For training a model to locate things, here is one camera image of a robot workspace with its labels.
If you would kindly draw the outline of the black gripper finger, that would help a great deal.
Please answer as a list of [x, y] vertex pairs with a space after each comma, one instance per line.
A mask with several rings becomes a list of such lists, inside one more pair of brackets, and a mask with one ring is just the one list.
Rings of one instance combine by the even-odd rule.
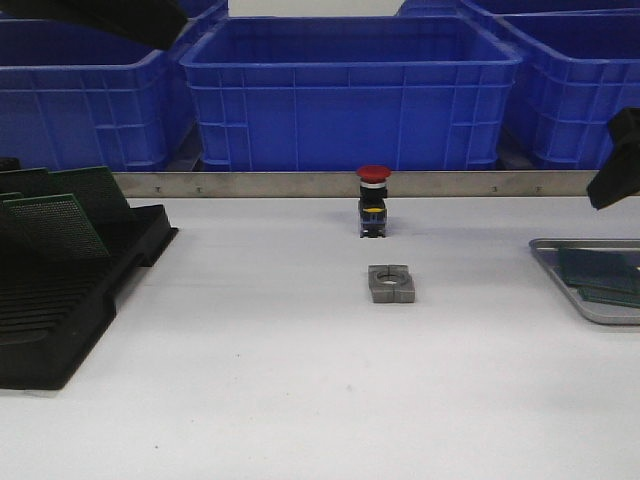
[[607, 128], [612, 150], [587, 186], [590, 203], [596, 210], [639, 192], [639, 108], [620, 110]]
[[177, 1], [15, 1], [14, 16], [83, 25], [168, 50], [188, 23]]

